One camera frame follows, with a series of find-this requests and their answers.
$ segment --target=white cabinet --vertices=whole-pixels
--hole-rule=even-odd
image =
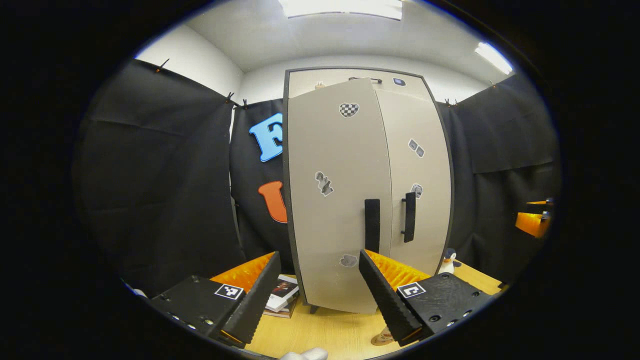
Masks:
[[[445,249],[452,178],[440,117],[419,76],[369,69],[287,74],[284,192],[302,294],[312,305],[373,313],[357,265],[365,200],[380,202],[381,254],[435,274]],[[325,87],[314,90],[320,81]],[[410,192],[417,192],[415,232],[404,242],[403,198]]]

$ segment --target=ceiling light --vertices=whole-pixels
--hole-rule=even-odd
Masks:
[[[478,44],[476,53],[485,58],[487,61],[493,64],[493,66],[497,67],[506,75],[509,75],[509,73],[513,71],[513,68],[511,67],[507,59],[505,59],[503,55],[498,53],[498,50],[494,49],[493,46],[487,43],[481,42],[480,44]]]
[[[361,13],[402,19],[400,0],[279,0],[287,17],[317,13]]]

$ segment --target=black fabric backdrop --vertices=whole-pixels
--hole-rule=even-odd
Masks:
[[[438,103],[454,168],[454,213],[449,246],[470,266],[511,282],[542,239],[517,229],[529,201],[559,191],[555,131],[534,88],[516,74],[457,105]],[[279,250],[292,272],[286,224],[274,221],[257,189],[282,181],[282,156],[260,162],[249,128],[282,112],[282,100],[236,109],[231,141],[232,195],[243,249],[249,258]]]
[[[246,260],[228,187],[233,104],[156,69],[133,60],[101,91],[74,164],[77,204],[93,235],[149,297]]]
[[[247,109],[236,108],[230,151],[231,195],[236,201],[240,242],[247,257],[280,251],[282,272],[293,274],[287,224],[271,218],[264,197],[258,193],[258,188],[266,183],[283,181],[282,154],[261,162],[260,145],[249,133],[252,126],[281,112],[282,99],[256,102]]]

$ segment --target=orange letter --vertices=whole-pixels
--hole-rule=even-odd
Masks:
[[[258,193],[264,196],[264,202],[267,203],[267,210],[273,220],[287,223],[287,210],[284,208],[284,201],[282,200],[282,194],[280,189],[282,183],[280,181],[272,181],[266,183],[258,188]]]

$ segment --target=penguin toy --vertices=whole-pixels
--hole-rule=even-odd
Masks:
[[[455,261],[456,259],[456,251],[450,247],[447,247],[447,250],[444,252],[444,258],[442,259],[442,265],[440,266],[440,270],[438,274],[442,274],[443,272],[448,272],[453,274],[453,269],[462,266],[462,263],[459,261]]]

